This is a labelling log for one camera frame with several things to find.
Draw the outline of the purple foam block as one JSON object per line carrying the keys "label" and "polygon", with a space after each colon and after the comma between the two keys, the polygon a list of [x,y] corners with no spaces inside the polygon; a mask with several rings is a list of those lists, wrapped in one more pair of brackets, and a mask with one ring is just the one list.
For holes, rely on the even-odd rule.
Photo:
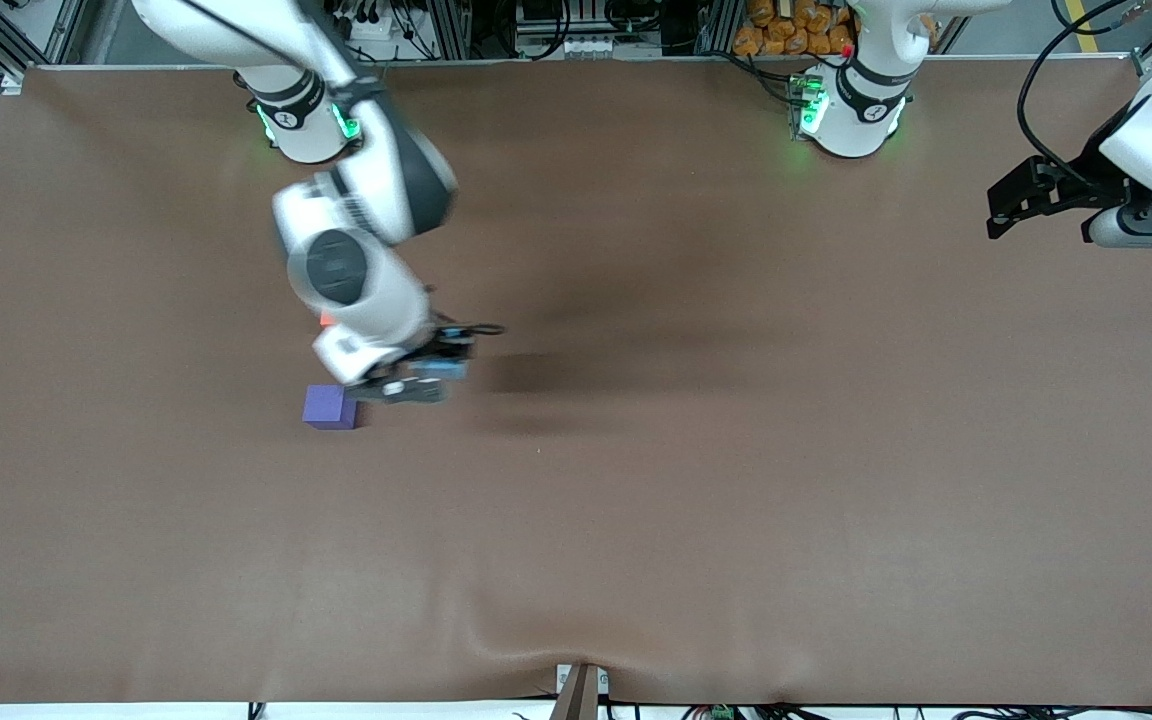
{"label": "purple foam block", "polygon": [[342,386],[316,384],[308,386],[301,420],[308,427],[319,430],[353,430],[361,424],[358,401]]}

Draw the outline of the brown table mat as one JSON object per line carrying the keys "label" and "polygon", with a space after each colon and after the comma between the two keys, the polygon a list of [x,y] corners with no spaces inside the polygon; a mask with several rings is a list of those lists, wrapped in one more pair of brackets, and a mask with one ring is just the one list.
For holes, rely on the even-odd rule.
{"label": "brown table mat", "polygon": [[878,156],[723,61],[401,67],[500,323],[434,406],[326,381],[221,70],[0,99],[0,703],[1152,705],[1152,250],[986,236],[1021,61]]}

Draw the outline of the bag of orange objects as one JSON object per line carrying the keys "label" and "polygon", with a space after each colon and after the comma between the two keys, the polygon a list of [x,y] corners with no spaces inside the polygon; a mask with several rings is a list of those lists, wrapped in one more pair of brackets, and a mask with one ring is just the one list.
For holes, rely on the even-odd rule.
{"label": "bag of orange objects", "polygon": [[846,0],[742,0],[736,56],[850,56],[861,18]]}

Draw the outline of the white power strip with plugs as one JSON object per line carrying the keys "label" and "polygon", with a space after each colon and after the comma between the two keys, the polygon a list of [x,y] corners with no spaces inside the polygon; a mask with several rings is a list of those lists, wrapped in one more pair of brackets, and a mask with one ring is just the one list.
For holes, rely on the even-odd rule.
{"label": "white power strip with plugs", "polygon": [[335,31],[347,44],[388,41],[397,32],[388,0],[335,0]]}

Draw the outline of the brown post with white bracket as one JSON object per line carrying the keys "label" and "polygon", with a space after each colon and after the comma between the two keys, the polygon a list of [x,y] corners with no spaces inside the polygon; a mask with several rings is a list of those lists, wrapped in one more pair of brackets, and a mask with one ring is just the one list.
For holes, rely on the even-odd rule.
{"label": "brown post with white bracket", "polygon": [[558,665],[556,692],[548,720],[605,720],[602,702],[611,696],[608,670],[593,664]]}

